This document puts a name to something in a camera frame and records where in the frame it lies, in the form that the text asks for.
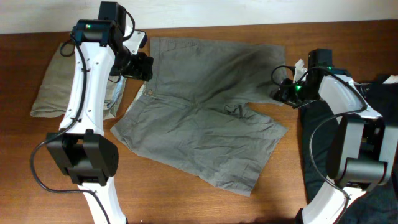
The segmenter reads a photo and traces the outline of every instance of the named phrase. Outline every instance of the black cable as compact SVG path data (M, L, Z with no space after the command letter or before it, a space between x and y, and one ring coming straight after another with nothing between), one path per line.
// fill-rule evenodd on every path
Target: black cable
M368 105L366 104L365 100L362 98L362 96L360 95L360 93L358 93L351 85L349 85L349 83L345 82L344 80L342 80L341 78L339 78L338 76L336 76L335 74L331 73L329 70L326 70L326 69L324 69L324 68L321 68L321 67L312 67L312 68L308 69L308 71L306 71L306 72L303 74L303 76L301 77L301 79L302 79L304 76L306 76L306 75L308 74L308 72L311 71L311 70L323 70L323 71L327 72L327 74L331 75L333 78L335 78L336 80L338 80L339 82L341 82L342 84L344 84L344 86L346 86L347 88L349 88L349 89L358 97L358 99L359 99L359 100L361 101L361 103L362 103L361 109L354 110L354 111L347 111L347 112L344 112L344 113L338 113L338 114L335 114L335 115L333 115L333 116L331 116L331 117L329 117L329 118L327 118L327 119L324 119L324 120L323 120L320 124L318 124L318 126L313 130L313 132L312 132L312 134L311 134L311 137L310 137L310 158L311 158L312 166L314 166L314 168L315 168L316 172L318 173L318 175L319 175L326 183L328 183L328 184L331 185L333 188L335 188L336 190L338 190L338 191L340 191L341 193L343 193L343 195L344 195L345 198L346 198L344 207L343 207L342 211L340 212L340 214L338 215L337 219L336 219L335 222L334 222L334 223L338 223L339 220L340 220L340 219L342 218L342 216L344 215L345 211L347 210L347 208L348 208L348 203L349 203L349 201L351 200L351 197L348 195L348 193L347 193L345 190L343 190L342 188L338 187L335 183L333 183L332 181L330 181L329 179L327 179L327 178L326 178L325 176L323 176L323 174L319 171L319 169L318 169L318 167L317 167L317 165L316 165L316 163L315 163L315 160L314 160L314 158L313 158L313 154L312 154L312 140L313 140L313 137L314 137L314 135L315 135L315 132L318 130L318 128L320 128L320 127L321 127L323 124L325 124L326 122L328 122L328 121L330 121L330 120L332 120L332 119L338 118L338 117L340 117L340 116L343 116L344 114L360 113L360 112L366 110L366 108L368 107Z
M119 78L118 78L118 80L116 80L116 81L112 81L111 79L108 79L108 81L111 81L111 82L113 82L113 83L118 83L119 81L120 81L120 79L122 78L122 76L121 75L119 75Z
M75 48L75 44L74 44L74 43L73 43L72 52L70 52L69 54L64 54L64 53L63 53L63 48L64 48L67 44L69 44L71 41L72 41L72 39L69 39L69 40L67 40L65 43L63 43L63 44L61 45L60 53L61 53L62 56L64 56L64 57L70 57L70 56L72 56L72 55L75 53L75 51L73 50L73 49Z
M280 68L288 68L288 69L290 69L290 70L293 72L293 76L294 76L296 66L279 65L278 67L274 68L273 71L271 72L271 80L272 80L272 82L273 82L275 85L278 85L279 87L288 87L287 85L282 85L282 84L278 83L278 82L275 81L275 79L274 79L274 73L275 73L275 71L278 70L278 69L280 69Z
M86 62L85 62L85 58L83 56L83 52L80 49L80 46L78 44L76 44L76 40L74 38L74 36L72 34L70 34L70 39L71 41L73 41L73 43L75 44L80 58L81 58L81 62L83 64L83 88L81 91L81 99L80 99L80 104L79 104L79 108L78 111L76 113L76 117L72 118L72 122L61 132L59 132L57 135L55 135L54 137L50 138L50 139L46 139L43 142L41 142L40 144L38 144L32 151L32 154L30 155L30 171L32 172L33 178L36 180L36 182L46 191L51 192L51 193L88 193L90 195L92 195L94 197L94 199L97 201L99 207L101 208L102 212L104 213L105 219L108 222L108 224L110 224L110 220L108 217L108 214L106 213L105 208L103 207L100 199L98 198L98 196L95 194L96 192L92 191L92 190L55 190L55 189L51 189L49 187L47 187L45 184L43 184L43 182L39 179L39 177L37 176L37 173L35 171L35 167L34 167L34 157L37 153L37 151L39 151L39 149L48 144L49 142L54 141L55 139L57 139L58 137L62 136L63 134L65 134L69 129L71 129L80 119L80 115L81 115L81 111L83 110L83 105L84 105L84 100L85 100L85 95L86 95L86 86L87 86L87 67L86 67Z
M127 12L127 11L126 11L126 13L127 13L127 15L129 15L129 17L130 17L130 19L131 19L131 22L132 22L132 31L131 31L131 33L130 33L128 36L123 37L123 41L126 41L126 40L130 39L130 37L132 36L132 33L133 33L134 30L136 29L136 22L135 22L134 19L132 18L130 12Z

